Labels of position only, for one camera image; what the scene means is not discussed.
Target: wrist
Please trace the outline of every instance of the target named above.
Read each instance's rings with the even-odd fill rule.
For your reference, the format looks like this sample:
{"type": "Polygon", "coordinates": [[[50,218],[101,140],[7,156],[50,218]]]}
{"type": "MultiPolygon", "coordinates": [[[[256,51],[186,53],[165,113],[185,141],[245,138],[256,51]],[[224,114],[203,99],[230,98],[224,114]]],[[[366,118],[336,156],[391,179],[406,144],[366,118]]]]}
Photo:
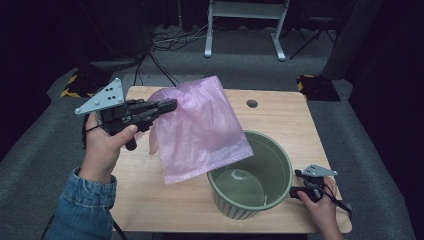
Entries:
{"type": "Polygon", "coordinates": [[[84,160],[78,176],[91,182],[109,184],[112,178],[112,171],[103,169],[102,166],[97,166],[96,163],[84,160]]]}
{"type": "Polygon", "coordinates": [[[320,229],[323,239],[325,240],[343,240],[343,234],[340,232],[339,227],[327,226],[324,229],[320,229]]]}

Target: black curtain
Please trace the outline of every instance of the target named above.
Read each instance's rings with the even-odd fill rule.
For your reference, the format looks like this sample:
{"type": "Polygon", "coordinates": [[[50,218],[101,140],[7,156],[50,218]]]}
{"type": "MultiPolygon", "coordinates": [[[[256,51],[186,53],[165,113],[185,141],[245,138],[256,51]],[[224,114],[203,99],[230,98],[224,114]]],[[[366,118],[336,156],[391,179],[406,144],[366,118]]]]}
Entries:
{"type": "Polygon", "coordinates": [[[114,57],[133,58],[149,52],[153,26],[148,19],[149,9],[143,1],[93,1],[98,29],[114,57]]]}
{"type": "Polygon", "coordinates": [[[56,31],[52,4],[50,0],[19,0],[0,8],[4,60],[0,162],[50,104],[51,84],[75,66],[56,31]]]}
{"type": "Polygon", "coordinates": [[[177,0],[146,0],[143,1],[148,11],[148,20],[154,26],[163,25],[163,28],[179,26],[177,0]]]}
{"type": "Polygon", "coordinates": [[[185,31],[208,23],[209,0],[181,0],[181,24],[185,31]]]}
{"type": "Polygon", "coordinates": [[[384,1],[346,77],[349,102],[404,196],[417,239],[424,239],[423,29],[421,1],[384,1]]]}

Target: white stand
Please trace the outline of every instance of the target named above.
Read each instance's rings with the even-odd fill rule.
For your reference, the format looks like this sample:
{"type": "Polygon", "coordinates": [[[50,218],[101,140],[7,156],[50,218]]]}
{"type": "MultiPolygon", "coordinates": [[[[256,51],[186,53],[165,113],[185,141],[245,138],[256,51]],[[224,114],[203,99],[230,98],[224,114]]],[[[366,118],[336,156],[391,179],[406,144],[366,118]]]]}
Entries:
{"type": "Polygon", "coordinates": [[[243,3],[243,2],[220,2],[209,0],[208,14],[208,34],[206,36],[205,57],[212,56],[212,38],[213,38],[213,17],[240,17],[240,18],[261,18],[261,19],[279,19],[277,32],[271,33],[272,42],[278,59],[286,59],[279,41],[281,28],[286,18],[287,9],[290,0],[284,0],[283,4],[262,4],[262,3],[243,3]]]}

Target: green ceramic pot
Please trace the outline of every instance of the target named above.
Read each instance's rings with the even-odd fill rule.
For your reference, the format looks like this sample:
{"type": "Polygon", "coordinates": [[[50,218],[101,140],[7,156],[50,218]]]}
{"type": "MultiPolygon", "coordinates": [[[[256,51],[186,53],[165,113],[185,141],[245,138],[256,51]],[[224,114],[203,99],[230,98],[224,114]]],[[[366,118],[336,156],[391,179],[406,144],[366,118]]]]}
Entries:
{"type": "Polygon", "coordinates": [[[254,155],[207,174],[216,206],[237,220],[278,205],[288,195],[293,181],[284,149],[262,133],[245,133],[254,155]]]}

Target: finger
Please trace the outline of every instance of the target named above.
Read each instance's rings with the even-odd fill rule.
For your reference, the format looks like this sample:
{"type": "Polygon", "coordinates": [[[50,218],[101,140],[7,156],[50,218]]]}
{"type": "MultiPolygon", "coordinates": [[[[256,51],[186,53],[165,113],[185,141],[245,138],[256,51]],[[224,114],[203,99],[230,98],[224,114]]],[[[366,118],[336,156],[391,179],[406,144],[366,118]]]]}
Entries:
{"type": "Polygon", "coordinates": [[[93,128],[97,125],[99,125],[99,122],[97,120],[97,115],[96,115],[95,112],[92,112],[88,116],[87,122],[85,123],[85,128],[88,130],[88,129],[93,128]]]}
{"type": "Polygon", "coordinates": [[[136,141],[138,141],[143,135],[144,135],[144,132],[137,132],[134,135],[134,138],[135,138],[136,141]]]}
{"type": "Polygon", "coordinates": [[[324,184],[328,186],[328,189],[326,189],[326,192],[331,191],[334,195],[337,194],[337,184],[333,179],[331,179],[330,177],[325,177],[324,184]]]}
{"type": "Polygon", "coordinates": [[[130,125],[121,132],[117,133],[115,136],[113,136],[111,140],[114,142],[114,145],[116,145],[116,147],[120,148],[127,144],[134,137],[137,131],[138,128],[136,125],[130,125]]]}
{"type": "Polygon", "coordinates": [[[314,203],[304,191],[297,191],[297,196],[306,206],[314,203]]]}

